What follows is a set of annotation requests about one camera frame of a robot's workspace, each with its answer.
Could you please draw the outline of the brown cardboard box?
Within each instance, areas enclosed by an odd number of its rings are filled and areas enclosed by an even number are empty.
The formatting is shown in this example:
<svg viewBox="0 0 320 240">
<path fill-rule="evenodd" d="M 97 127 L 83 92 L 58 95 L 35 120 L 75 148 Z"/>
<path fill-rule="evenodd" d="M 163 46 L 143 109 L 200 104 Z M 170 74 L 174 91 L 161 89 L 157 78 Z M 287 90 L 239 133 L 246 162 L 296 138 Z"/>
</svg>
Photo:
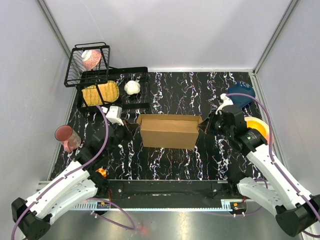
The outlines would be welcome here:
<svg viewBox="0 0 320 240">
<path fill-rule="evenodd" d="M 181 114 L 141 114 L 137 118 L 145 148 L 192 150 L 199 137 L 201 116 Z"/>
</svg>

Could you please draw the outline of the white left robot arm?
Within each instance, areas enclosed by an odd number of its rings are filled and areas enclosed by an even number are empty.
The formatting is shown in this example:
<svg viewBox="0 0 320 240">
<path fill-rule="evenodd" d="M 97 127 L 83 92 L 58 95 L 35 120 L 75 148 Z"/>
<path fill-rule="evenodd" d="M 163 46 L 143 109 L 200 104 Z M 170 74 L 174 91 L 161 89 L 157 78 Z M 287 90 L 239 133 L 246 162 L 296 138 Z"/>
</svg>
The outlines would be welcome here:
<svg viewBox="0 0 320 240">
<path fill-rule="evenodd" d="M 126 120 L 120 125 L 103 123 L 54 180 L 27 199 L 18 197 L 12 202 L 13 229 L 20 230 L 27 240 L 39 240 L 76 204 L 107 196 L 108 174 L 102 166 L 122 141 L 133 139 L 138 126 Z"/>
</svg>

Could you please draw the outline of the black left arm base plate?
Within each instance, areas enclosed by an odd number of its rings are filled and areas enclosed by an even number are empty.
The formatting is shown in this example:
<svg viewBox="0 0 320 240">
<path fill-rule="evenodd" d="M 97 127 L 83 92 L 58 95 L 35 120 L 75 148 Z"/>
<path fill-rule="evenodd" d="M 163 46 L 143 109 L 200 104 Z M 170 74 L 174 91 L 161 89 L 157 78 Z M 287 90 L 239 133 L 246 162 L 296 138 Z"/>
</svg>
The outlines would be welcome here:
<svg viewBox="0 0 320 240">
<path fill-rule="evenodd" d="M 201 180 L 108 180 L 102 184 L 96 198 L 111 197 L 112 200 L 150 201 L 159 205 L 189 204 L 213 199 L 218 187 L 213 181 Z"/>
</svg>

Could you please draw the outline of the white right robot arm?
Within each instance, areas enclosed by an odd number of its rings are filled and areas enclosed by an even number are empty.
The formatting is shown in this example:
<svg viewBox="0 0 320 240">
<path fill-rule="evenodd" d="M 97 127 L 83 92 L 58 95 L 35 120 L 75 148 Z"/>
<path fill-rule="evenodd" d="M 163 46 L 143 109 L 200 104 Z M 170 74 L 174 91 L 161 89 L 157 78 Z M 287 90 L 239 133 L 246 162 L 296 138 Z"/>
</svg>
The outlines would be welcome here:
<svg viewBox="0 0 320 240">
<path fill-rule="evenodd" d="M 223 135 L 233 149 L 253 163 L 273 187 L 258 185 L 250 177 L 237 174 L 227 185 L 228 195 L 248 197 L 270 212 L 279 227 L 291 237 L 305 231 L 320 218 L 320 196 L 304 188 L 270 150 L 263 134 L 247 126 L 243 111 L 227 105 L 212 111 L 198 127 L 209 135 Z"/>
</svg>

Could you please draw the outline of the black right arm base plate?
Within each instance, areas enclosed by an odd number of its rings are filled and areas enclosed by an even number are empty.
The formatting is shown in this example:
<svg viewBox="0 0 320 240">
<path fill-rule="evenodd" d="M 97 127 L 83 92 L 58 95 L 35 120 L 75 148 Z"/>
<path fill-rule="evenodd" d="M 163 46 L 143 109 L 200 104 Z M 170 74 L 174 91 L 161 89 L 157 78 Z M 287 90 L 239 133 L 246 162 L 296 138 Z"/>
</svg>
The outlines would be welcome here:
<svg viewBox="0 0 320 240">
<path fill-rule="evenodd" d="M 241 201 L 249 199 L 239 192 L 235 183 L 228 181 L 212 182 L 206 196 L 210 199 L 236 199 Z"/>
</svg>

